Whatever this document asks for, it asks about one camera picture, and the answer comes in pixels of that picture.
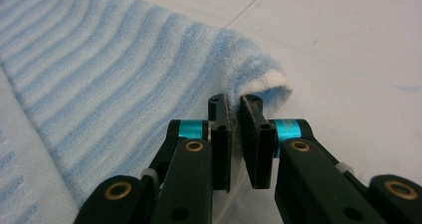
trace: folded towel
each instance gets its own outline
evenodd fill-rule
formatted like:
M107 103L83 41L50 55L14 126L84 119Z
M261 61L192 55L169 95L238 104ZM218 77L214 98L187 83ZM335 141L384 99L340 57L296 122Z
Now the folded towel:
M291 90L248 39L141 0L0 0L0 222L70 223L209 97Z

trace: striped towel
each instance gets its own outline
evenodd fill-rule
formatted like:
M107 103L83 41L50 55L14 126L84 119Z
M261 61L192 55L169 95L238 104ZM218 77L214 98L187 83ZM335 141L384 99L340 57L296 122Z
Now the striped towel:
M0 66L0 223L71 223L213 95L290 94L250 40L141 0L0 0Z

